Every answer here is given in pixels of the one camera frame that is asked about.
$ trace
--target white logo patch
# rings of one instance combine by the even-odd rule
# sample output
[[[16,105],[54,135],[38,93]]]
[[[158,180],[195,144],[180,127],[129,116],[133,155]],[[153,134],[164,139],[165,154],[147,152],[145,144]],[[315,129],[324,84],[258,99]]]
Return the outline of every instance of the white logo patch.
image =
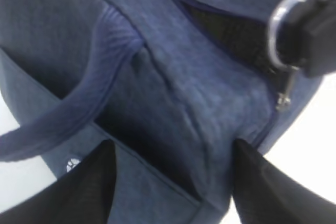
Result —
[[[72,169],[74,169],[78,164],[80,163],[80,160],[79,159],[76,159],[76,158],[72,158],[68,161],[68,164],[67,164],[67,173],[69,171],[71,171]]]

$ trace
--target zipper pull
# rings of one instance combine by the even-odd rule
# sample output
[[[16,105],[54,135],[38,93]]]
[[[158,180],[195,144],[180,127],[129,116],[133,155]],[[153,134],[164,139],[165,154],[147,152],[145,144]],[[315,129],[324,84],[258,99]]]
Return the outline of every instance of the zipper pull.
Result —
[[[295,67],[295,66],[290,67],[289,77],[288,77],[288,81],[285,86],[285,90],[283,93],[279,94],[278,105],[276,107],[278,111],[284,111],[290,106],[291,104],[290,92],[292,91],[294,87],[295,79],[297,77],[299,70],[300,69],[298,67]]]

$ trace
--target white surface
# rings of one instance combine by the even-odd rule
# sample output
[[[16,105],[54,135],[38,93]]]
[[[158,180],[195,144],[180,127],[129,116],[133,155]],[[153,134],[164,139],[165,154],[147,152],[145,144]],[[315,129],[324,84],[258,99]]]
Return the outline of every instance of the white surface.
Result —
[[[278,141],[267,158],[286,174],[336,203],[336,75],[328,76],[309,106]],[[0,134],[17,127],[0,96]],[[55,181],[40,157],[0,163],[0,212]],[[231,210],[223,224],[239,224]]]

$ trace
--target blue fabric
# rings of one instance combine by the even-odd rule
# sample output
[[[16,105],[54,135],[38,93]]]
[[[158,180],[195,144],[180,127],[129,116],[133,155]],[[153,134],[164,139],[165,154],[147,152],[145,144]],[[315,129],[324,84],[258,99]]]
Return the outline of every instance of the blue fabric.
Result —
[[[32,117],[39,116],[60,103],[58,98],[22,71],[0,50],[0,85],[4,87],[7,84],[17,95],[24,97],[23,112],[31,113]],[[65,174],[66,164],[70,158],[83,159],[101,141],[108,138],[116,144],[118,171],[109,224],[219,222],[223,212],[188,195],[137,153],[94,123],[88,124],[85,129],[46,153],[44,157],[59,178]]]
[[[138,52],[143,40],[127,20],[107,8],[94,29],[87,71],[61,104],[29,124],[0,136],[0,161],[41,155],[93,121],[109,101],[120,68]]]
[[[198,1],[266,22],[280,0]],[[176,204],[186,207],[186,213],[176,214],[173,220],[167,217],[171,223],[188,223],[191,215],[189,222],[217,223],[229,205],[233,140],[262,140],[261,150],[268,151],[320,82],[300,77],[293,106],[278,122],[272,122],[274,130],[265,138],[274,119],[275,102],[265,81],[217,48],[172,0],[0,0],[0,6],[0,46],[28,74],[18,79],[19,75],[4,65],[0,79],[3,96],[21,124],[39,117],[53,104],[44,92],[32,88],[32,79],[24,79],[31,76],[64,98],[84,74],[94,24],[108,6],[127,20],[123,29],[130,27],[130,22],[141,34],[145,45],[120,70],[113,96],[98,123],[104,135],[118,136],[184,191],[200,199],[197,213]],[[116,20],[110,21],[111,27],[117,25]],[[91,150],[96,133],[86,130],[44,154],[57,176],[65,167],[63,155],[73,151],[76,156],[85,155]],[[146,193],[135,195],[129,187],[125,190],[131,192],[127,195],[130,199],[144,204]],[[156,194],[165,193],[158,190]],[[170,209],[173,202],[167,204]],[[128,212],[129,208],[120,211]],[[123,223],[157,221],[148,220],[150,216],[144,220],[140,214],[137,217],[123,219]]]

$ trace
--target ribbed fabric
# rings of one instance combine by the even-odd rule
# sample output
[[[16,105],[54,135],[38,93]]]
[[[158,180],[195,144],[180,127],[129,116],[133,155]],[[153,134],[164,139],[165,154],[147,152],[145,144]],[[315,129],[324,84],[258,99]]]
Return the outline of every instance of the ribbed fabric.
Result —
[[[82,81],[58,106],[31,123],[0,136],[0,161],[18,161],[53,149],[106,106],[120,68],[143,46],[128,21],[112,7],[99,18]]]

